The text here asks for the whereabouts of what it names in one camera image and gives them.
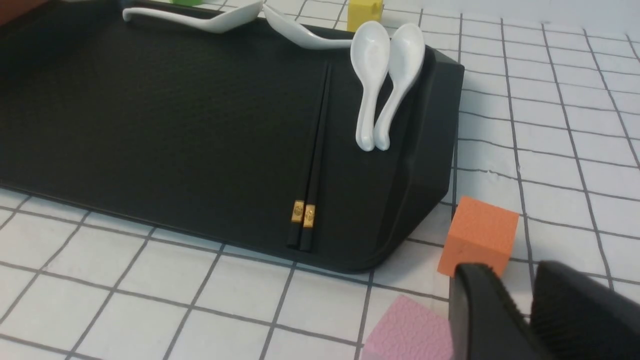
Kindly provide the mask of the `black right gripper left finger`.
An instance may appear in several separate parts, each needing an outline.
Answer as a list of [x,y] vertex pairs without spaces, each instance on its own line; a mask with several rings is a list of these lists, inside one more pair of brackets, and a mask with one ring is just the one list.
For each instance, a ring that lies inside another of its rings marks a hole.
[[455,267],[449,323],[454,360],[551,360],[495,272]]

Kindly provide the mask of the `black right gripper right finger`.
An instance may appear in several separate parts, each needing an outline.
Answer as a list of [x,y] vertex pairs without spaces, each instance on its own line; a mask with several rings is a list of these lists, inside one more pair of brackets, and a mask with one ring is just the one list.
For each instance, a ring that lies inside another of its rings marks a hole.
[[640,357],[640,306],[553,260],[537,267],[530,326],[554,360]]

